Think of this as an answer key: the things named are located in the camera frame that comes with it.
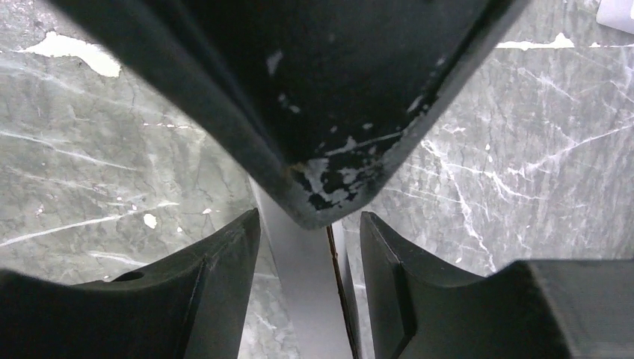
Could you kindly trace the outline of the white cardboard box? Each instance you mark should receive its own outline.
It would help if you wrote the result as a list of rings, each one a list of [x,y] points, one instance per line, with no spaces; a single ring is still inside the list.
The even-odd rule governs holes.
[[[250,183],[303,358],[360,358],[360,322],[341,221],[307,230]]]

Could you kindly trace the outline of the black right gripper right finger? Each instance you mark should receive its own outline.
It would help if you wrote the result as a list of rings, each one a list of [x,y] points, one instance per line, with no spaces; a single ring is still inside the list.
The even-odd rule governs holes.
[[[632,260],[518,260],[481,277],[373,212],[360,247],[377,358],[631,358]]]

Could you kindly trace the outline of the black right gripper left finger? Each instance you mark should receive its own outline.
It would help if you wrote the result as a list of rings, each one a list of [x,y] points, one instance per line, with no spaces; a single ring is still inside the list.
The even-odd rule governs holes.
[[[1,271],[3,358],[237,358],[259,213],[112,281]]]

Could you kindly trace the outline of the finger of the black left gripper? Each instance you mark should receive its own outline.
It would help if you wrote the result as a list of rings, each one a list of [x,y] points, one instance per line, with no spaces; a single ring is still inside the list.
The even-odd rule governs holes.
[[[525,1],[56,1],[298,224],[368,204]]]

